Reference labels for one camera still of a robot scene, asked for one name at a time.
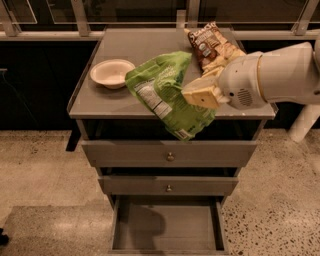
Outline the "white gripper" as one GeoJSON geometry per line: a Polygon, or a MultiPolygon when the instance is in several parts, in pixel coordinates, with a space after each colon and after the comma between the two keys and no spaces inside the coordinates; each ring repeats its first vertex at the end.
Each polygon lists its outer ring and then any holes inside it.
{"type": "Polygon", "coordinates": [[[209,109],[217,109],[225,103],[240,110],[261,108],[267,104],[258,83],[261,56],[261,52],[255,52],[238,57],[225,69],[224,66],[206,66],[203,77],[185,85],[181,93],[189,104],[209,109]]]}

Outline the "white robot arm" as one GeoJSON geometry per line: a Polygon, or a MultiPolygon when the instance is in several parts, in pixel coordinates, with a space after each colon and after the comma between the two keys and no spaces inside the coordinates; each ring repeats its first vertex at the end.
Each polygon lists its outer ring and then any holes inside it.
{"type": "Polygon", "coordinates": [[[182,89],[185,100],[204,108],[236,109],[269,103],[320,103],[319,45],[308,42],[231,61],[218,75],[206,74],[182,89]]]}

